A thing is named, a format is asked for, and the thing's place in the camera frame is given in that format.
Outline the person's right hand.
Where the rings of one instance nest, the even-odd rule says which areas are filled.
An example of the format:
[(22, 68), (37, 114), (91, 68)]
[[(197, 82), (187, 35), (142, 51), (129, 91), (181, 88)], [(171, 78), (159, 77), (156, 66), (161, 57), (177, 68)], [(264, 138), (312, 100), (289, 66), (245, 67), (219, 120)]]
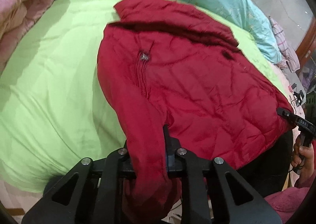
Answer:
[(302, 184), (312, 177), (314, 173), (314, 149), (313, 145), (303, 146), (301, 135), (296, 138), (293, 145), (292, 162), (293, 168), (300, 167), (300, 175), (297, 181)]

